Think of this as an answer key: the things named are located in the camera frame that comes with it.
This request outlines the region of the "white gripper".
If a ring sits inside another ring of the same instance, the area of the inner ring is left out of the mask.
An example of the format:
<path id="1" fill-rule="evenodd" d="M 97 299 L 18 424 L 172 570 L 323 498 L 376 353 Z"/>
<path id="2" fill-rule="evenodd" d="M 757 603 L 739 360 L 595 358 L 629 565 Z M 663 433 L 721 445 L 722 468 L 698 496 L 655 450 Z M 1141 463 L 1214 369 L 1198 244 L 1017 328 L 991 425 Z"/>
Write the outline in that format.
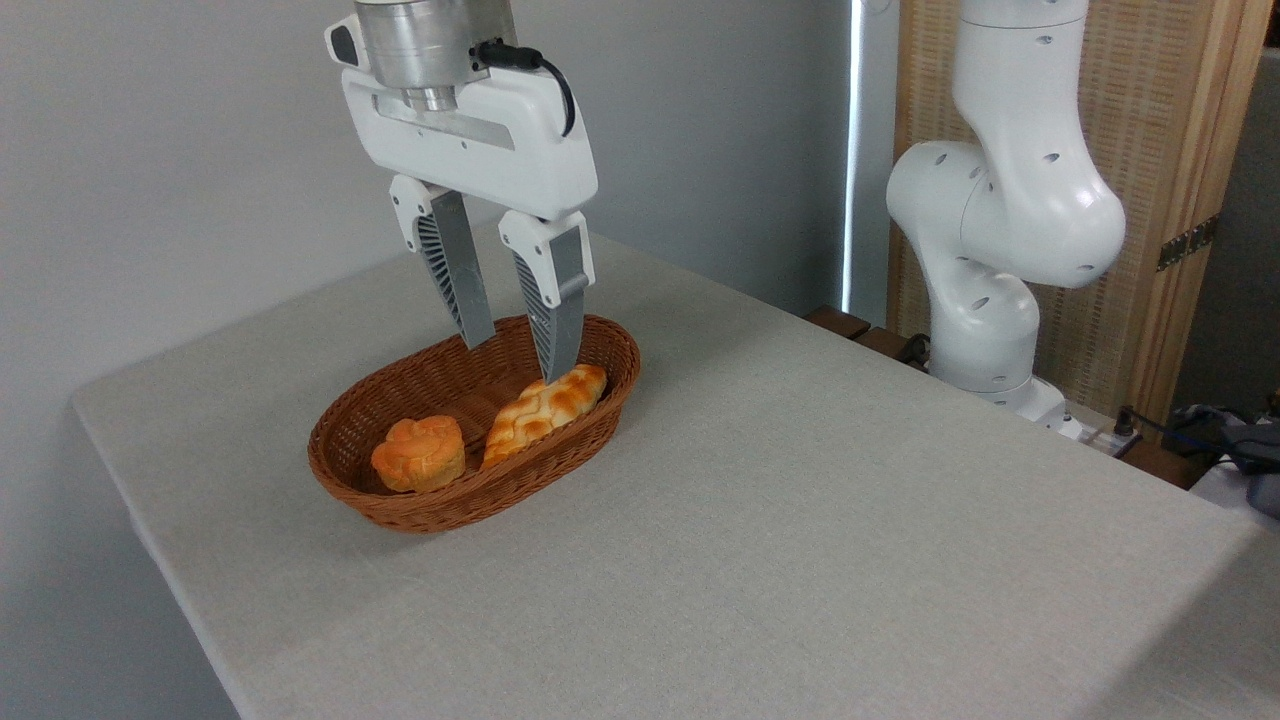
<path id="1" fill-rule="evenodd" d="M 577 210 L 598 178 L 576 101 L 545 67 L 492 63 L 494 51 L 518 46 L 509 14 L 351 14 L 326 28 L 325 44 L 343 65 L 366 154 L 399 173 L 389 195 L 404 243 L 468 348 L 495 325 L 462 193 L 515 209 L 499 233 L 541 378 L 557 382 L 577 363 L 584 295 L 596 281 Z"/>

